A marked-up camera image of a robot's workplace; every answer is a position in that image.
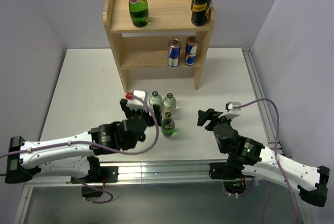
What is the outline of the green glass bottle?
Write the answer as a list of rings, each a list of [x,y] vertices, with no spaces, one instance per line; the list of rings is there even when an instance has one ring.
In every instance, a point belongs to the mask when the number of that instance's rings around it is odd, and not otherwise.
[[[175,122],[171,112],[166,112],[161,123],[161,132],[164,136],[169,137],[174,134]]]
[[[135,27],[145,27],[148,23],[149,8],[147,0],[129,0],[129,14]]]

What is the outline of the Red Bull can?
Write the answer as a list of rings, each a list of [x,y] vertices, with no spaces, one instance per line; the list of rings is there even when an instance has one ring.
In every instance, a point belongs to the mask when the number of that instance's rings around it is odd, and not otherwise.
[[[192,66],[196,61],[198,40],[195,36],[190,36],[186,39],[185,45],[185,65]]]
[[[178,39],[171,39],[168,43],[168,65],[178,67],[181,52],[181,43]]]

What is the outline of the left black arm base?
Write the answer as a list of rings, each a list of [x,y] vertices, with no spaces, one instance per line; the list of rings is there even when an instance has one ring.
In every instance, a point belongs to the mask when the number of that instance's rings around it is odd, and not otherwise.
[[[71,184],[81,185],[81,194],[84,200],[92,201],[93,203],[103,203],[98,202],[96,198],[100,198],[103,194],[107,194],[110,199],[106,202],[110,202],[113,199],[112,193],[106,190],[107,183],[116,183],[118,179],[118,167],[102,167],[98,175],[88,175],[85,178],[78,179],[71,177]]]

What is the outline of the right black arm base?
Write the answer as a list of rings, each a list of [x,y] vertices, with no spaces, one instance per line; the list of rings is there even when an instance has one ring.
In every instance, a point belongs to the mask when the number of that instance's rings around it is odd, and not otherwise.
[[[238,198],[245,195],[255,185],[253,176],[243,175],[238,169],[229,168],[226,162],[209,163],[208,175],[213,180],[222,180],[228,197]]]

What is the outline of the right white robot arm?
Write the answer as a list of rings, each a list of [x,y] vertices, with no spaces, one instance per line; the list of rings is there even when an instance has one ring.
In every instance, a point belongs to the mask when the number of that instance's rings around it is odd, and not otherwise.
[[[233,118],[240,114],[208,109],[198,112],[198,126],[212,131],[218,149],[227,154],[225,162],[210,164],[212,179],[236,180],[252,176],[269,182],[291,187],[299,197],[314,206],[324,207],[327,200],[328,167],[310,167],[276,154],[272,149],[251,138],[244,137],[231,126]]]

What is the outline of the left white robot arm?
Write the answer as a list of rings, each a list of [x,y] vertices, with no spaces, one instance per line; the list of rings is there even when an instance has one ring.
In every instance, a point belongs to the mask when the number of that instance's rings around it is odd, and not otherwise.
[[[135,99],[122,99],[120,105],[125,120],[102,124],[78,135],[43,142],[12,137],[4,155],[5,183],[24,183],[38,176],[71,176],[91,183],[102,177],[98,156],[138,155],[133,149],[146,139],[146,128],[161,125],[161,107]]]

